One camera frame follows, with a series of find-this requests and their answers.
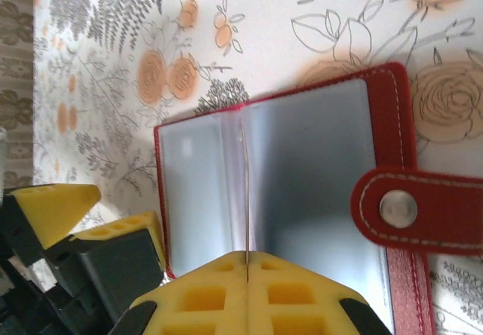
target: metal snap button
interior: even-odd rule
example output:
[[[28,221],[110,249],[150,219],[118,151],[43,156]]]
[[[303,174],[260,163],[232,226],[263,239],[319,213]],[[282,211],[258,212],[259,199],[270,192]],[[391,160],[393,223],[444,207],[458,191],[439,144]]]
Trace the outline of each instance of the metal snap button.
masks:
[[[391,190],[380,200],[379,213],[389,225],[395,228],[406,228],[416,220],[417,204],[408,192]]]

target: white stitching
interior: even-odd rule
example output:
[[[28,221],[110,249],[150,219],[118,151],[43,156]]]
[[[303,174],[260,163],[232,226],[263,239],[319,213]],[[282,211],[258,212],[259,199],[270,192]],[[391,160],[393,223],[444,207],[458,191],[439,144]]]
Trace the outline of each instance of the white stitching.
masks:
[[[398,85],[396,84],[396,81],[395,81],[395,77],[392,73],[392,71],[390,70],[387,70],[387,69],[378,69],[378,70],[373,70],[371,72],[369,72],[368,74],[366,75],[360,75],[359,77],[367,77],[367,76],[370,76],[370,75],[373,75],[374,73],[377,73],[377,72],[385,72],[385,73],[388,73],[389,75],[391,75],[392,77],[392,82],[394,83],[394,90],[395,90],[395,94],[396,94],[396,105],[397,105],[397,110],[398,110],[398,129],[399,129],[399,148],[401,150],[401,163],[402,163],[402,167],[405,166],[405,160],[404,160],[404,153],[402,151],[402,135],[401,135],[401,116],[399,115],[399,92],[398,92]],[[362,218],[362,221],[365,223],[365,225],[371,230],[371,232],[375,232],[376,235],[378,235],[379,237],[381,238],[385,238],[387,239],[388,238],[388,235],[385,235],[383,233],[378,233],[375,229],[373,229],[371,227],[371,225],[369,224],[369,222],[364,218],[364,214],[362,213],[362,207],[361,207],[361,203],[362,203],[362,200],[364,198],[364,195],[365,195],[365,192],[366,192],[367,188],[364,188],[364,191],[362,192],[362,197],[361,197],[361,200],[359,202],[359,211],[361,213],[361,218]],[[403,241],[403,242],[407,242],[407,241],[410,241],[409,238],[407,237],[402,237],[399,239],[399,241]],[[418,285],[418,280],[417,280],[417,274],[416,274],[416,260],[414,258],[414,254],[411,253],[410,257],[410,265],[411,265],[411,277],[412,277],[412,282],[413,282],[413,288],[414,288],[414,292],[415,292],[415,297],[416,297],[416,312],[417,312],[417,322],[418,322],[418,325],[419,325],[419,330],[420,330],[420,334],[423,335],[424,332],[423,332],[423,312],[422,312],[422,304],[421,304],[421,295],[420,295],[420,291],[419,291],[419,287],[417,286]]]
[[[411,277],[413,280],[414,290],[416,292],[416,308],[417,308],[417,322],[419,324],[420,333],[423,332],[423,313],[421,312],[421,294],[420,294],[420,287],[419,281],[416,273],[416,258],[414,256],[414,252],[411,252]]]
[[[404,174],[391,174],[391,173],[384,173],[378,174],[374,178],[371,178],[369,182],[365,185],[364,189],[362,190],[361,198],[359,199],[359,213],[361,215],[362,222],[367,226],[368,229],[372,233],[374,233],[377,237],[388,239],[387,235],[383,233],[379,233],[376,229],[372,228],[371,224],[365,219],[364,211],[362,210],[362,202],[364,201],[366,192],[369,190],[369,187],[372,186],[375,182],[381,179],[397,179],[397,180],[408,180],[411,182],[418,182],[428,185],[437,185],[437,186],[452,186],[458,188],[469,188],[469,189],[482,189],[483,185],[481,184],[474,184],[474,183],[459,183],[459,182],[451,182],[449,180],[438,180],[438,179],[429,179],[429,178],[419,178],[415,177],[414,175],[404,175]],[[398,236],[391,236],[389,237],[390,241],[403,241],[402,238]],[[429,241],[429,240],[421,240],[418,238],[409,238],[409,242],[413,244],[421,244],[421,245],[432,245],[432,246],[441,246],[441,247],[449,247],[449,248],[464,248],[464,249],[479,249],[483,248],[483,244],[469,244],[469,243],[454,243],[454,242],[440,242],[440,241]]]

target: yellow foam pad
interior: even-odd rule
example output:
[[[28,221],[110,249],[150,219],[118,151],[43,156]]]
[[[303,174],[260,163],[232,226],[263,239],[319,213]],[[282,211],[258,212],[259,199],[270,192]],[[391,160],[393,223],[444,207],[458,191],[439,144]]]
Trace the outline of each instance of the yellow foam pad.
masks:
[[[156,250],[156,254],[158,255],[159,262],[161,263],[162,268],[165,269],[166,260],[162,251],[162,231],[155,211],[136,214],[135,216],[116,220],[115,222],[97,226],[92,229],[87,229],[82,232],[77,232],[74,234],[74,236],[86,241],[105,241],[114,237],[119,237],[120,235],[127,235],[128,233],[136,232],[144,228],[148,229],[152,243],[154,244],[154,248]]]
[[[89,184],[51,184],[12,192],[43,248],[56,244],[99,201]]]
[[[158,304],[144,335],[358,335],[339,304],[345,298],[366,303],[350,288],[293,263],[251,252],[247,269],[245,252],[232,252],[132,306]]]
[[[263,252],[251,252],[249,279],[250,335],[359,334],[339,304],[366,303],[354,290]]]
[[[232,252],[134,301],[158,305],[144,335],[245,335],[245,252]]]

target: red leather cover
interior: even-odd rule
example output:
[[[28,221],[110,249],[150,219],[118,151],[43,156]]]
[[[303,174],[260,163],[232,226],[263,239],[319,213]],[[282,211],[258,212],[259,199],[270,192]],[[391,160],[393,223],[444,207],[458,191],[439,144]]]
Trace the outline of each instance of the red leather cover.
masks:
[[[416,142],[408,75],[405,68],[398,63],[387,63],[302,90],[285,91],[252,102],[303,93],[313,88],[334,85],[354,78],[364,79],[368,86],[377,166],[415,168],[417,166]],[[157,129],[155,128],[155,150],[159,199],[162,210],[165,256],[169,264],[169,222],[165,216],[162,154]],[[387,260],[395,333],[397,335],[434,334],[427,257],[417,252],[388,248]],[[170,268],[167,269],[167,274],[174,278]]]
[[[408,228],[394,228],[379,214],[380,199],[394,189],[417,203],[416,220]],[[359,180],[351,202],[357,227],[383,246],[483,254],[483,179],[379,167]]]

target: white patterned surface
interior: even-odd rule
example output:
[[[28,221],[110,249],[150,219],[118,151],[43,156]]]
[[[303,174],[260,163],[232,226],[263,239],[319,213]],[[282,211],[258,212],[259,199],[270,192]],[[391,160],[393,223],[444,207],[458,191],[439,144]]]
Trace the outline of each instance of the white patterned surface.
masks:
[[[411,74],[421,166],[483,177],[481,0],[35,1],[34,181],[101,188],[77,229],[158,210],[167,118],[387,60]],[[439,333],[483,333],[482,279],[481,258],[432,258]]]

